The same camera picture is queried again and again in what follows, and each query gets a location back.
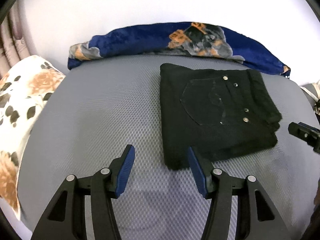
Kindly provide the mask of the beige striped curtain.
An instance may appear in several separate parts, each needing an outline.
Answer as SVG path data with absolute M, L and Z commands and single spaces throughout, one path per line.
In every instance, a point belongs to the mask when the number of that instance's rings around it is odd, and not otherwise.
M 16 63 L 29 56 L 23 36 L 19 3 L 16 1 L 1 24 L 1 78 L 5 77 Z

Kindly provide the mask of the black denim pants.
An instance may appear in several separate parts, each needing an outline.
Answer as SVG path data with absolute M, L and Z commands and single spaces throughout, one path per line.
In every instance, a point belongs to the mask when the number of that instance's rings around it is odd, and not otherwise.
M 282 116 L 258 71 L 192 70 L 169 63 L 162 64 L 160 71 L 162 139 L 168 168 L 188 168 L 191 146 L 215 162 L 277 144 Z

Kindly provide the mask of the blue floral plush blanket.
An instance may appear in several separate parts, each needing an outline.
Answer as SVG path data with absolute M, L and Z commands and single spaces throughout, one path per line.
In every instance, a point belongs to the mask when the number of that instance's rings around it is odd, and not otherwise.
M 115 29 L 72 45 L 67 67 L 114 56 L 155 54 L 213 57 L 238 62 L 271 75 L 289 77 L 291 69 L 258 41 L 231 29 L 198 22 L 155 23 Z

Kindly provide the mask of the white floral pillow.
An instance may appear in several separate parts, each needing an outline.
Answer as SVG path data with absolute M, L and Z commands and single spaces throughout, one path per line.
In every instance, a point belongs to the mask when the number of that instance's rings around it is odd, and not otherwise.
M 31 130 L 50 96 L 65 78 L 49 61 L 32 55 L 1 79 L 1 198 L 17 219 L 18 175 Z

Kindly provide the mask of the grey mesh mattress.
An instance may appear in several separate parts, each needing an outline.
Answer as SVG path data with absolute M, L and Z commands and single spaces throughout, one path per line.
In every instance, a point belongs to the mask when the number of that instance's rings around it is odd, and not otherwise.
M 25 148 L 18 179 L 21 220 L 33 230 L 63 180 L 91 176 L 135 147 L 125 192 L 112 205 L 122 239 L 200 239 L 210 202 L 190 170 L 172 171 L 163 160 L 160 66 L 241 69 L 234 62 L 180 56 L 121 56 L 71 70 L 49 98 Z M 299 86 L 263 74 L 282 115 L 278 143 L 268 151 L 220 161 L 229 175 L 254 175 L 272 199 L 292 239 L 300 239 L 313 213 L 319 155 L 288 133 L 291 122 L 318 127 Z

